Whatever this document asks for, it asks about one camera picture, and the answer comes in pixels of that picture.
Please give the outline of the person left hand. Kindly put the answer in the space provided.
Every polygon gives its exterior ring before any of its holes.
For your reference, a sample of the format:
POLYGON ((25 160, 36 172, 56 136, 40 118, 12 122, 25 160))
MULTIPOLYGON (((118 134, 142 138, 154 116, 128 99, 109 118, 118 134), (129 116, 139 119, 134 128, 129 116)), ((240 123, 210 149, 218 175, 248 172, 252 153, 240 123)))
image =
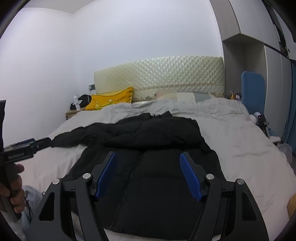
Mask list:
POLYGON ((22 189, 22 177, 19 174, 22 173, 25 168, 21 164, 12 164, 9 169, 12 169, 15 176, 9 181, 10 188, 8 188, 7 184, 1 183, 1 195, 10 199, 15 213, 21 213, 25 209, 26 202, 25 192, 22 189))

